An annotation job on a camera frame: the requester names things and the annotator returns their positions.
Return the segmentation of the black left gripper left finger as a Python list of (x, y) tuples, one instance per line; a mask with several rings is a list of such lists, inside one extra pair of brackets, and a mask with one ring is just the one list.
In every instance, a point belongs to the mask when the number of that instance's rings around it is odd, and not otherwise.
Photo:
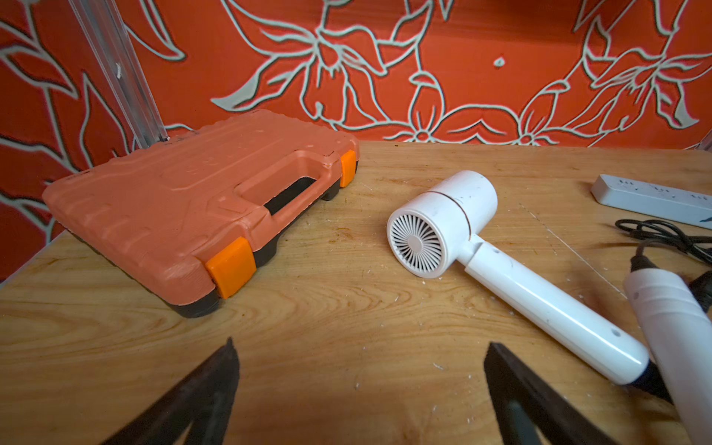
[(167, 391), (107, 444), (222, 444), (240, 378), (233, 339)]

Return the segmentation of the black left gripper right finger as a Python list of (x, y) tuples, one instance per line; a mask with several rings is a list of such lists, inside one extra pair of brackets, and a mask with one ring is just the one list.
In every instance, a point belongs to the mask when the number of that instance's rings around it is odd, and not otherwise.
[(484, 360), (489, 396), (505, 444), (613, 444), (502, 343)]

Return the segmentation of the white power strip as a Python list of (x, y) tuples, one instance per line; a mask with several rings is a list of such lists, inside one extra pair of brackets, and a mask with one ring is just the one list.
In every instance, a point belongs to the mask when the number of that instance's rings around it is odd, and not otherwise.
[(711, 229), (711, 196), (601, 174), (591, 193), (607, 207)]

